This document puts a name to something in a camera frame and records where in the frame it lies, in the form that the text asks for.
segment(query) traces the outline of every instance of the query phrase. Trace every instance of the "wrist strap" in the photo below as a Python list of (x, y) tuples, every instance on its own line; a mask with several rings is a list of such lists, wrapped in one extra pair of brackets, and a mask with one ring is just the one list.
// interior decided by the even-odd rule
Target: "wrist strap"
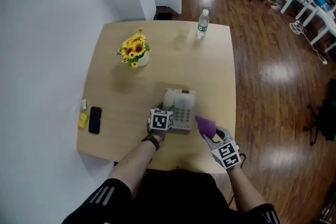
[(160, 148), (160, 144), (159, 142), (156, 140), (156, 138), (152, 135), (149, 134), (147, 135), (143, 140), (141, 140), (142, 142), (144, 141), (151, 141), (153, 143), (153, 145), (155, 146), (156, 150), (158, 150)]

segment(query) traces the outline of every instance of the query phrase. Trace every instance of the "flower pot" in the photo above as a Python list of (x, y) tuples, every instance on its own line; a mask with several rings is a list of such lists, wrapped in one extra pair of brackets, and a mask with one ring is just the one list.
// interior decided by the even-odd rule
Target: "flower pot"
[(149, 53), (145, 51), (144, 55), (138, 60), (138, 67), (147, 65), (149, 62)]

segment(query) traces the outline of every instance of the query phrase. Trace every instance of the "wooden table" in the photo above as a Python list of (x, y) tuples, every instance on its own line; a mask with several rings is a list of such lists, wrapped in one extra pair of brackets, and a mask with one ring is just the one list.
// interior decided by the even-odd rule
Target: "wooden table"
[[(150, 61), (131, 69), (116, 55), (123, 41), (143, 29)], [(230, 28), (210, 24), (204, 39), (195, 38), (197, 23), (140, 21), (104, 25), (87, 75), (83, 98), (87, 113), (102, 108), (100, 134), (78, 131), (77, 150), (111, 161), (120, 159), (147, 135), (151, 106), (163, 101), (165, 89), (196, 91), (195, 112), (215, 120), (235, 135), (236, 83)], [(194, 121), (190, 134), (166, 135), (149, 168), (185, 168), (224, 173)]]

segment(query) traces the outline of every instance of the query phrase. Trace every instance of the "sunflower bouquet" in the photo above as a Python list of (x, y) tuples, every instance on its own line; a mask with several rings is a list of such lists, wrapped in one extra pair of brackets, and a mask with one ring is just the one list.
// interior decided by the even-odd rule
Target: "sunflower bouquet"
[(137, 68), (138, 61), (141, 59), (145, 52), (150, 52), (151, 48), (146, 43), (146, 36), (142, 34), (142, 29), (138, 29), (133, 37), (123, 42), (122, 48), (118, 49), (117, 55), (122, 55), (122, 62), (128, 63), (129, 67)]

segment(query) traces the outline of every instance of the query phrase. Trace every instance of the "white extension cord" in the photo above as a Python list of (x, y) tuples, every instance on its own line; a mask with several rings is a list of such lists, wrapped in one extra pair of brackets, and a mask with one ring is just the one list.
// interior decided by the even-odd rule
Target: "white extension cord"
[[(305, 35), (305, 31), (304, 31), (305, 29), (304, 29), (304, 27), (303, 27), (303, 25), (300, 21), (297, 20), (295, 23), (290, 23), (289, 27), (295, 34), (297, 34), (297, 35), (303, 34), (304, 37), (306, 38), (306, 40), (308, 40), (308, 42), (310, 44), (309, 39)], [(323, 62), (323, 64), (326, 65), (328, 63), (327, 60), (325, 60), (322, 57), (322, 55), (319, 54), (319, 52), (314, 48), (314, 46), (312, 44), (310, 44), (310, 45), (313, 48), (313, 50), (316, 51), (316, 54), (319, 57), (319, 59), (321, 60), (321, 62)]]

